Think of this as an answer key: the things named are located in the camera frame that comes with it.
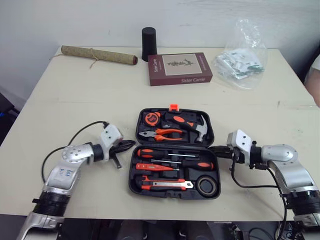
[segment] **book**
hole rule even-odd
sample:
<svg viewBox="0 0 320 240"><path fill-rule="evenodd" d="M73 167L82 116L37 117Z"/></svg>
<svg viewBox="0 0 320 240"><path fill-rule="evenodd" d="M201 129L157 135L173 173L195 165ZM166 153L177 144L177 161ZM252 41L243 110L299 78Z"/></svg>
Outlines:
<svg viewBox="0 0 320 240"><path fill-rule="evenodd" d="M203 52L148 56L151 86L208 83L212 72Z"/></svg>

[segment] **hammer head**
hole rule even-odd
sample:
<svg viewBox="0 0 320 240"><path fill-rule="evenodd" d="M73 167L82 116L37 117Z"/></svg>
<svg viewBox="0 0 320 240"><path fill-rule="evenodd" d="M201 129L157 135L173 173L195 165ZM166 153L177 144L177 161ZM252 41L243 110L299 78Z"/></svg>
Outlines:
<svg viewBox="0 0 320 240"><path fill-rule="evenodd" d="M202 120L203 120L203 125L198 124L198 125L196 126L196 130L199 132L196 141L197 141L197 142L200 142L200 143L203 142L203 140L204 140L204 135L206 135L207 132L208 132L208 126L207 126L207 122L206 122L204 116L201 115L201 118L202 118Z"/></svg>

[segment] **pliers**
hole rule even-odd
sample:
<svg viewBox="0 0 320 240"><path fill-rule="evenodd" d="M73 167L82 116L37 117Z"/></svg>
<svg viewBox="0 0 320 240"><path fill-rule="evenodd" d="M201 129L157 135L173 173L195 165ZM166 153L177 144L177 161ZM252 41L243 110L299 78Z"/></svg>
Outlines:
<svg viewBox="0 0 320 240"><path fill-rule="evenodd" d="M171 134L171 133L178 133L178 134L182 134L182 130L180 129L173 129L173 128L168 128L168 129L156 129L155 131L142 131L139 132L139 135L146 137L146 138L151 138L154 137L154 139L157 142L166 140L166 141L181 141L182 138L169 138L169 137L165 137L163 135L165 134Z"/></svg>

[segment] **plant illustration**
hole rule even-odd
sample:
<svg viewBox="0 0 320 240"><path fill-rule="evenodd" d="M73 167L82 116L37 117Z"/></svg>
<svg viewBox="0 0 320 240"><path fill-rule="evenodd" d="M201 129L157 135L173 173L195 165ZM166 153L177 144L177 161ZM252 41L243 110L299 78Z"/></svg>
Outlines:
<svg viewBox="0 0 320 240"><path fill-rule="evenodd" d="M171 66L179 66L179 65L191 66L192 64L194 64L194 62L191 62L186 58L183 61L168 62L168 65L171 65Z"/></svg>

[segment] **clear plastic bag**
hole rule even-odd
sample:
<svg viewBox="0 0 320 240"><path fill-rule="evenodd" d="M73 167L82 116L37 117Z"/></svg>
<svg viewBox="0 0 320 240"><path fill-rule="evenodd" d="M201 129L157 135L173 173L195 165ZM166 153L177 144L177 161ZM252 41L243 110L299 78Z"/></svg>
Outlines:
<svg viewBox="0 0 320 240"><path fill-rule="evenodd" d="M224 51L214 59L213 68L224 81L241 89L253 89L260 83L267 61L268 50L257 26L240 19Z"/></svg>

